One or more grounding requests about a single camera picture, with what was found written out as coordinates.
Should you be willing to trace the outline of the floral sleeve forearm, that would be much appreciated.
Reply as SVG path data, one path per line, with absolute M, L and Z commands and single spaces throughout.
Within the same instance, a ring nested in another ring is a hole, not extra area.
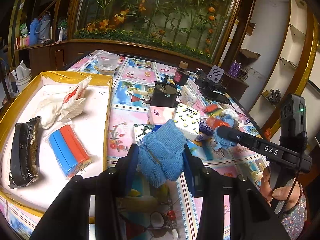
M 304 222 L 307 220 L 306 211 L 306 197 L 304 195 L 303 187 L 299 183 L 300 196 L 296 205 L 285 211 L 281 223 L 285 228 L 290 239 L 297 239 L 304 228 Z

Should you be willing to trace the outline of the person right hand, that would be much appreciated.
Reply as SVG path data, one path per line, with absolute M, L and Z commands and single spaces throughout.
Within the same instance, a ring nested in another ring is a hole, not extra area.
M 268 202 L 270 202 L 273 199 L 286 200 L 287 197 L 289 196 L 291 187 L 284 186 L 284 187 L 280 187 L 273 190 L 270 187 L 269 179 L 270 179 L 270 172 L 267 167 L 263 170 L 263 176 L 262 176 L 261 185 L 260 185 L 260 193 L 263 195 L 263 197 Z M 298 203 L 299 198 L 300 198 L 300 187 L 299 187 L 299 183 L 296 182 L 291 192 L 291 195 L 289 197 L 289 200 L 287 201 L 287 204 L 284 207 L 284 210 L 288 211 L 291 208 L 293 208 Z

